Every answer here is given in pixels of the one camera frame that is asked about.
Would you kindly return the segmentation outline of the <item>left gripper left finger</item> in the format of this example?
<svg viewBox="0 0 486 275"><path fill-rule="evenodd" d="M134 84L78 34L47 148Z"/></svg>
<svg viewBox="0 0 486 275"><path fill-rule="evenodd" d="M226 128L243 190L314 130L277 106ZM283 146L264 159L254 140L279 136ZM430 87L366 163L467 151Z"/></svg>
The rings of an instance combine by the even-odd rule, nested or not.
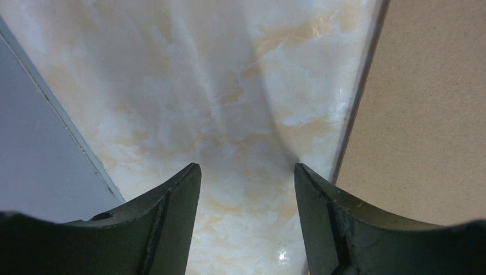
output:
<svg viewBox="0 0 486 275"><path fill-rule="evenodd" d="M192 163L87 221L1 212L2 274L184 274L201 188Z"/></svg>

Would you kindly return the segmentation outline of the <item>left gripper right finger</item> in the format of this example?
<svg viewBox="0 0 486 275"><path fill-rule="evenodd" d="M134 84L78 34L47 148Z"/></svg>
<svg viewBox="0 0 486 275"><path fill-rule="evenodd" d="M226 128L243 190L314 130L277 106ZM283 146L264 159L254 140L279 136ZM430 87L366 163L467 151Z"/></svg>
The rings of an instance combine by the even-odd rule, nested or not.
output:
<svg viewBox="0 0 486 275"><path fill-rule="evenodd" d="M484 274L485 220L442 226L375 207L302 163L294 182L311 274Z"/></svg>

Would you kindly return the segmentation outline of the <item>brown frame backing board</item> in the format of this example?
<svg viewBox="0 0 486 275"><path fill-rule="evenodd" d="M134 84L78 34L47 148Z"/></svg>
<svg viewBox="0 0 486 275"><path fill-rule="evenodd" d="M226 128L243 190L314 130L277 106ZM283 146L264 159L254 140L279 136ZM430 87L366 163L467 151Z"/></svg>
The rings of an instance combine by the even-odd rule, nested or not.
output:
<svg viewBox="0 0 486 275"><path fill-rule="evenodd" d="M485 217L485 2L391 1L337 185L448 225Z"/></svg>

